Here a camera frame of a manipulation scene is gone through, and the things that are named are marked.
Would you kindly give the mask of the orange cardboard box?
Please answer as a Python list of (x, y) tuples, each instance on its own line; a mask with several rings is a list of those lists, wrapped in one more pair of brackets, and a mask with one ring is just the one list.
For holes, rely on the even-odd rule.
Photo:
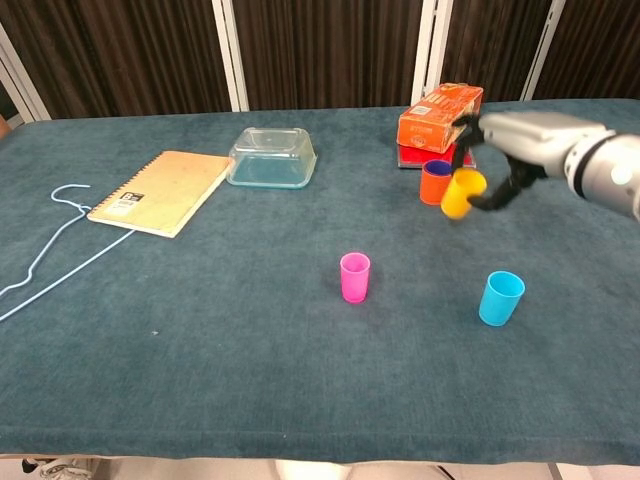
[(484, 89), (459, 83), (444, 83), (402, 113), (396, 142), (405, 147), (444, 153), (462, 132), (453, 122), (478, 113)]

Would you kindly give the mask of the teal table cloth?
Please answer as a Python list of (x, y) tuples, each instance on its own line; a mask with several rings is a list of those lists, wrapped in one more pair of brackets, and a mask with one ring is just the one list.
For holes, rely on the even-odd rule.
[[(35, 122), (0, 140), (0, 289), (165, 150), (299, 127), (299, 190), (221, 185), (0, 324), (0, 453), (640, 465), (640, 224), (542, 181), (452, 222), (396, 165), (399, 108)], [(126, 231), (68, 228), (0, 314)], [(348, 303), (340, 259), (371, 261)], [(526, 291), (479, 305), (494, 271)]]

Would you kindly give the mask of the light blue plastic cup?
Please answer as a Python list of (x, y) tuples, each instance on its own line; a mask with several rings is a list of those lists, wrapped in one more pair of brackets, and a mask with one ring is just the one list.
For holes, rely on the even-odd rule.
[(511, 318), (526, 291), (524, 281), (508, 271), (494, 271), (488, 277), (479, 305), (479, 317), (489, 326), (501, 327)]

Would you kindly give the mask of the yellow plastic cup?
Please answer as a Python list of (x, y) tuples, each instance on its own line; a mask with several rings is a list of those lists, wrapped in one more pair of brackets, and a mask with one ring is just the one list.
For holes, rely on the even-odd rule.
[(478, 170), (457, 169), (441, 200), (441, 211), (452, 220), (464, 218), (472, 208), (468, 198), (479, 196), (487, 189), (487, 180)]

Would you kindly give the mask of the red flat ink pad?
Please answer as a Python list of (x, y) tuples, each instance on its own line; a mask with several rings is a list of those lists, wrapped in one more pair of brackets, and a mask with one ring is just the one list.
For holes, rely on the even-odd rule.
[(399, 168), (420, 169), (426, 162), (432, 160), (452, 163), (456, 144), (452, 144), (445, 152), (438, 153), (415, 147), (397, 146), (397, 164)]

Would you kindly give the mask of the dark ribbed divider panel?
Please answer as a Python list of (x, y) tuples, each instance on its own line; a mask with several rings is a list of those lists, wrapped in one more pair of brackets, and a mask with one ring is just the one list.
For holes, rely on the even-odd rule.
[(453, 0), (440, 81), (520, 98), (552, 0)]
[(423, 0), (232, 0), (252, 110), (407, 105)]
[(230, 110), (212, 0), (0, 0), (54, 119)]
[(533, 97), (640, 100), (640, 0), (566, 0)]

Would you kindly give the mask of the white divider post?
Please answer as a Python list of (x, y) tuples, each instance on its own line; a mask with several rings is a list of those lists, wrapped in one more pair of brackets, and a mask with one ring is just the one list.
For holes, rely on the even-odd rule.
[(24, 123), (51, 119), (49, 111), (1, 22), (0, 81)]
[(244, 75), (238, 28), (232, 0), (211, 0), (233, 112), (248, 112), (249, 99)]
[(422, 0), (410, 104), (440, 85), (454, 0)]
[(556, 29), (564, 11), (566, 0), (551, 0), (543, 29), (539, 38), (529, 72), (527, 74), (520, 100), (529, 101), (533, 98), (539, 82), (549, 49), (551, 47)]

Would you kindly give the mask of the white grey sneaker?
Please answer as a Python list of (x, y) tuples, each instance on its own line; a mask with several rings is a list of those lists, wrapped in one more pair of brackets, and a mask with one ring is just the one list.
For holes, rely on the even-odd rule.
[(23, 458), (21, 468), (25, 474), (38, 473), (41, 480), (93, 480), (97, 464), (76, 457)]

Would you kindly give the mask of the kraft spiral notebook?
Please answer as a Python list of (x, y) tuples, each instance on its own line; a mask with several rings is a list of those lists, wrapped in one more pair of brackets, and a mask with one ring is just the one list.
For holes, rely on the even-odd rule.
[(96, 205), (88, 219), (174, 238), (229, 168), (230, 159), (224, 156), (164, 151)]

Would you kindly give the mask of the pink plastic cup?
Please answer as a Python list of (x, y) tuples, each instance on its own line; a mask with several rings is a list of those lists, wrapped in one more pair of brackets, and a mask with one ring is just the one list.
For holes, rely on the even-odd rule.
[(349, 252), (340, 259), (341, 292), (343, 299), (352, 304), (365, 300), (371, 261), (362, 252)]

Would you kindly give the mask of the clear plastic container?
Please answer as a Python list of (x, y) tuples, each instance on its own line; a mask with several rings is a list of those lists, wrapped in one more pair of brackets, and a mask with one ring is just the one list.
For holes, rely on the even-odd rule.
[(304, 129), (250, 127), (236, 139), (229, 158), (231, 185), (301, 189), (314, 173), (317, 155)]

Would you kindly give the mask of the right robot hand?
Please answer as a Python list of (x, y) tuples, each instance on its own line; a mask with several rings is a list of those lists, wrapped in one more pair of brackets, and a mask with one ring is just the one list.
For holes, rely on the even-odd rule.
[(478, 145), (494, 147), (507, 159), (509, 175), (490, 196), (467, 197), (472, 207), (482, 211), (503, 209), (538, 180), (567, 181), (569, 164), (580, 157), (580, 145), (615, 134), (603, 124), (555, 112), (471, 113), (458, 117), (453, 125), (464, 130), (456, 144), (453, 171), (462, 167), (466, 153)]

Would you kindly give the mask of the orange plastic cup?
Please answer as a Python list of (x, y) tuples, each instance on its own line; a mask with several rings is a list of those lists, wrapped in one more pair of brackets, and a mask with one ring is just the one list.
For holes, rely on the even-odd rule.
[(423, 171), (423, 167), (419, 191), (420, 200), (426, 205), (439, 206), (450, 183), (451, 175), (447, 177), (431, 176)]

